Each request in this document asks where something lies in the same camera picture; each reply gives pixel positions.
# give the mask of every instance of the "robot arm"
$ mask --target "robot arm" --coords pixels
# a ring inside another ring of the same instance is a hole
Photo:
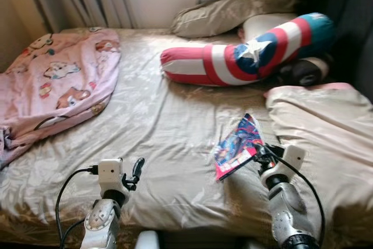
[[[121,208],[129,201],[129,191],[136,190],[145,160],[139,159],[126,178],[122,159],[106,159],[98,164],[101,197],[84,221],[85,237],[80,249],[116,249]]]
[[[294,171],[276,160],[267,149],[270,148],[257,145],[254,161],[261,164],[261,182],[269,190],[273,237],[281,249],[319,249],[314,230],[307,219],[304,201],[289,183]],[[289,146],[285,150],[271,147],[270,151],[297,170],[300,169],[303,158],[308,155],[307,151],[296,146]]]

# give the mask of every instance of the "black fabric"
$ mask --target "black fabric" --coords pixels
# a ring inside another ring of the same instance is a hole
[[[336,24],[331,76],[373,101],[373,0],[305,0],[302,13],[320,12]]]

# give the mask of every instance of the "beige pillow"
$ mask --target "beige pillow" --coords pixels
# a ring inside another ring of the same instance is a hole
[[[268,30],[279,26],[285,22],[293,20],[297,17],[295,13],[275,13],[275,14],[266,14],[258,15],[247,19],[244,22],[244,42],[247,42],[258,35],[266,33]]]
[[[224,33],[249,17],[291,13],[298,0],[213,0],[182,10],[171,25],[178,36],[195,38]]]

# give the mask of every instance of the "bed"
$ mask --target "bed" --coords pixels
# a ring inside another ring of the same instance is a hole
[[[108,157],[123,158],[131,172],[144,157],[138,189],[122,209],[120,248],[132,248],[143,229],[209,229],[273,244],[267,192],[257,166],[249,164],[217,183],[210,153],[246,112],[258,119],[266,142],[278,143],[263,97],[274,81],[216,88],[182,85],[162,76],[159,55],[165,48],[238,44],[237,34],[189,41],[166,30],[117,32],[122,57],[107,108],[36,143],[0,172],[1,240],[57,245],[54,206],[67,176]],[[82,174],[72,180],[61,201],[65,229],[85,217],[99,193],[96,176]],[[79,247],[82,234],[74,231],[69,246]]]

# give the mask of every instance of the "star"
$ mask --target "star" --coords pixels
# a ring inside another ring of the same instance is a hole
[[[318,19],[323,19],[325,18],[325,15],[321,14],[321,13],[312,13],[310,14],[311,18],[313,20],[318,20]]]
[[[240,54],[240,57],[252,58],[254,61],[252,65],[256,65],[259,62],[260,52],[264,50],[270,43],[272,43],[272,41],[258,42],[256,39],[252,39],[245,44],[246,50]]]

